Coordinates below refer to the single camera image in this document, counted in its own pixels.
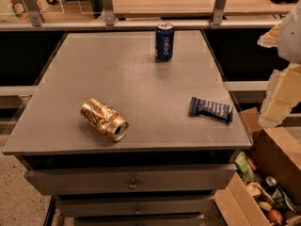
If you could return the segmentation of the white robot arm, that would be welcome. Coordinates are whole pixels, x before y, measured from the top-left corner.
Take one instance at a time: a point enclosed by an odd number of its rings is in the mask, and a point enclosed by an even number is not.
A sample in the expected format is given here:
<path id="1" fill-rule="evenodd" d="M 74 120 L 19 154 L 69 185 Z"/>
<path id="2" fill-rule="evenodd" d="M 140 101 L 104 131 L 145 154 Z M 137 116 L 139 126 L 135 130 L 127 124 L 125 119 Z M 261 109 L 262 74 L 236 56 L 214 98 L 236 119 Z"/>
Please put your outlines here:
<path id="1" fill-rule="evenodd" d="M 257 44 L 276 47 L 278 56 L 289 62 L 282 72 L 273 70 L 261 105 L 260 126 L 276 127 L 301 102 L 301 0 L 280 24 L 261 36 Z"/>

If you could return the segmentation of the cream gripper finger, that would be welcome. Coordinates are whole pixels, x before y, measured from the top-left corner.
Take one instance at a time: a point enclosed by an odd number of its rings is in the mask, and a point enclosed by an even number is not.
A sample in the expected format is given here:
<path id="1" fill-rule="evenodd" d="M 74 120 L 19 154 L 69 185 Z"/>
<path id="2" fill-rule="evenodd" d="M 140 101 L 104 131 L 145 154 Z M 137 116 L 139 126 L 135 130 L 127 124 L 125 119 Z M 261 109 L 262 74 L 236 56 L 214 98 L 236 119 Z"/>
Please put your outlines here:
<path id="1" fill-rule="evenodd" d="M 272 48 L 278 46 L 280 24 L 273 26 L 268 32 L 260 36 L 257 44 L 261 47 Z"/>
<path id="2" fill-rule="evenodd" d="M 276 127 L 301 102 L 301 65 L 290 63 L 283 71 L 273 70 L 261 104 L 259 124 Z"/>

